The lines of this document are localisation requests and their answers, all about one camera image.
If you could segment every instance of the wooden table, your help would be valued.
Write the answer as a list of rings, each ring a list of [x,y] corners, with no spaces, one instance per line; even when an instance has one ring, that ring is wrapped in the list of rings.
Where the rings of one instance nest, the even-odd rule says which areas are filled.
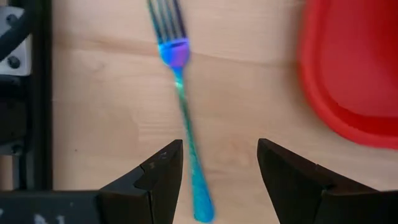
[[[256,158],[268,138],[379,190],[398,189],[398,152],[335,134],[300,89],[304,1],[181,1],[192,44],[188,100],[215,223],[278,223]],[[56,189],[98,189],[185,139],[174,78],[145,0],[53,2]],[[194,223],[188,158],[174,223]]]

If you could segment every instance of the red tray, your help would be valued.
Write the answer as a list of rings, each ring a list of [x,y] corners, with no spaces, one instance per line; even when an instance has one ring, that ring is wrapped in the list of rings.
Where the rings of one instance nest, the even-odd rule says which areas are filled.
[[[305,95],[354,142],[398,149],[398,0],[307,0]]]

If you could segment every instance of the fork handle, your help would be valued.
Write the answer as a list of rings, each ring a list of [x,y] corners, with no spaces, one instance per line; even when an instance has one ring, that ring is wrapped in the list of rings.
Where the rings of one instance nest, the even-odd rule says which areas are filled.
[[[209,223],[214,219],[215,209],[210,197],[210,191],[206,183],[205,175],[201,168],[200,160],[196,150],[195,139],[193,137],[192,124],[183,84],[183,69],[173,68],[173,72],[189,146],[193,195],[193,216],[199,222]]]

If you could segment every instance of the fork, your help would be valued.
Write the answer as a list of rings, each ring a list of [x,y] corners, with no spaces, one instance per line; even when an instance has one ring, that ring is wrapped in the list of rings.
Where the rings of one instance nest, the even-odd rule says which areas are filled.
[[[190,56],[189,39],[185,32],[177,0],[147,0],[147,2],[160,57],[174,73],[175,86],[183,114],[191,164],[193,216],[199,222],[208,223],[213,221],[215,209],[198,157],[183,82],[183,68]]]

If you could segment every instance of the screw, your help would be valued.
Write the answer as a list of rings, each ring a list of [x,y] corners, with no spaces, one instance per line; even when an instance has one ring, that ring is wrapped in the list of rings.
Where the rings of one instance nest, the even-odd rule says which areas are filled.
[[[7,58],[7,63],[13,69],[17,69],[21,65],[21,61],[15,56],[8,57]]]
[[[8,24],[9,26],[14,25],[15,22],[17,22],[17,20],[18,20],[18,17],[17,17],[16,15],[14,15],[14,14],[10,14],[10,15],[8,15],[8,16],[6,17],[6,21],[7,21],[7,24]]]

